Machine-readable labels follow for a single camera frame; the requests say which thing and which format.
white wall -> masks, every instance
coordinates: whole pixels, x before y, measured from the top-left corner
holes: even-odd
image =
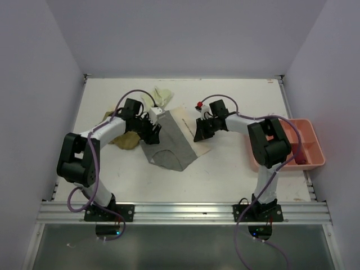
[[[0,1],[0,268],[20,269],[82,73],[43,0]]]
[[[285,76],[294,116],[312,121],[325,152],[312,179],[347,269],[360,266],[359,11],[359,0],[328,0]]]
[[[326,0],[47,0],[97,77],[284,74]]]

metal extrusion frame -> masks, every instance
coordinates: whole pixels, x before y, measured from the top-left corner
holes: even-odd
[[[129,224],[198,224],[234,225],[232,202],[183,203],[183,202],[134,202],[134,219]],[[83,203],[73,203],[80,207]],[[329,210],[325,202],[283,202],[281,203],[284,222],[281,225],[331,224]],[[39,224],[95,224],[85,222],[84,213],[72,213],[65,202],[43,202],[37,223]],[[263,224],[242,222],[241,225]]]

black mounting plate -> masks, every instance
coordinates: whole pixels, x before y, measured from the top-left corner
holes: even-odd
[[[232,213],[234,215],[235,222],[237,222],[237,219],[246,207],[248,207],[247,204],[234,204],[232,206]],[[255,215],[254,211],[249,209],[240,222],[268,222],[270,217],[272,217],[272,222],[284,221],[280,204],[277,204],[274,208],[264,211],[258,215]]]
[[[126,222],[132,222],[134,219],[135,206],[133,204],[116,204],[114,212],[119,213]],[[91,205],[87,208],[84,216],[84,221],[87,222],[108,222],[115,221],[114,215],[102,211],[95,205]]]

white table surface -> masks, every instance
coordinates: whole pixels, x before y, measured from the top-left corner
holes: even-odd
[[[170,110],[183,106],[193,117],[196,103],[208,95],[222,93],[233,97],[241,113],[262,116],[271,113],[287,117],[277,80],[266,79],[88,79],[76,119],[79,133],[99,123],[106,111],[113,109],[123,94],[131,89],[167,88],[174,97]],[[140,93],[129,97],[140,99]],[[229,111],[235,109],[225,100]],[[199,157],[182,172],[151,165],[142,149],[121,150],[107,145],[101,151],[100,178],[122,202],[236,202],[251,198],[257,173],[249,167],[243,136],[235,132],[217,132],[208,141],[211,151]],[[56,201],[66,201],[74,188],[60,178]],[[279,201],[310,201],[302,171],[281,172],[277,196]],[[85,201],[76,193],[73,201]]]

glass panel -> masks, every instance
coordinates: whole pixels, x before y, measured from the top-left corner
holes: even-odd
[[[129,224],[122,238],[103,245],[95,225],[47,225],[34,269],[245,269],[233,229]],[[277,250],[254,241],[246,226],[239,231],[240,250],[251,267],[286,269]],[[291,269],[334,269],[322,226],[273,226],[270,241],[285,251]]]

